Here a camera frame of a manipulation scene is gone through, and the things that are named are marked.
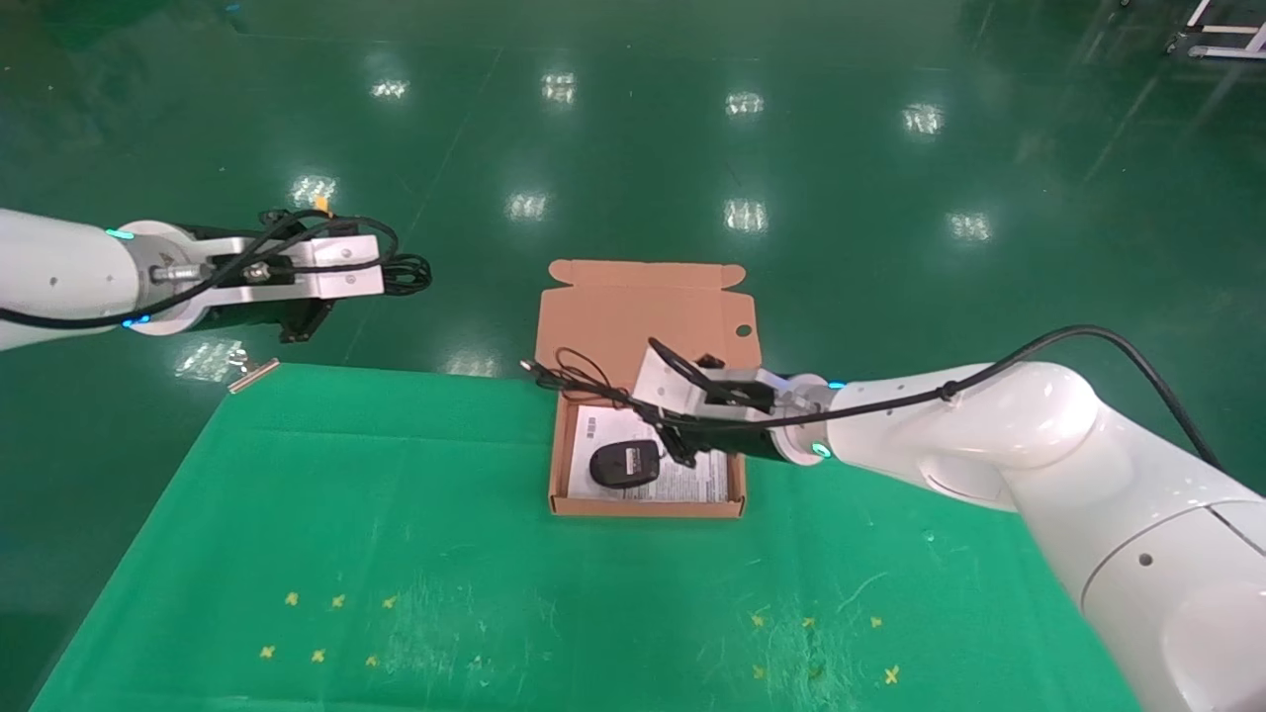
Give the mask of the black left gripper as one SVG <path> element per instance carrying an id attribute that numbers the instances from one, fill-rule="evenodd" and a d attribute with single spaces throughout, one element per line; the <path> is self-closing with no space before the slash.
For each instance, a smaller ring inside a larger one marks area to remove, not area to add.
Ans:
<path id="1" fill-rule="evenodd" d="M 279 329 L 279 342 L 282 345 L 305 343 L 311 341 L 316 329 L 330 315 L 338 302 L 306 298 L 298 302 L 256 302 L 233 304 L 233 307 L 211 307 L 196 321 L 196 329 L 227 329 L 234 327 L 271 326 Z"/>

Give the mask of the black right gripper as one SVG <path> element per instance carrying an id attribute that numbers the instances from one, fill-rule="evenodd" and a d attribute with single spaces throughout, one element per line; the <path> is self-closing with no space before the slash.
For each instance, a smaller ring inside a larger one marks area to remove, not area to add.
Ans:
<path id="1" fill-rule="evenodd" d="M 660 440 L 674 462 L 696 466 L 698 452 L 787 462 L 782 429 L 763 423 L 793 416 L 793 378 L 693 378 L 693 419 L 661 419 Z"/>

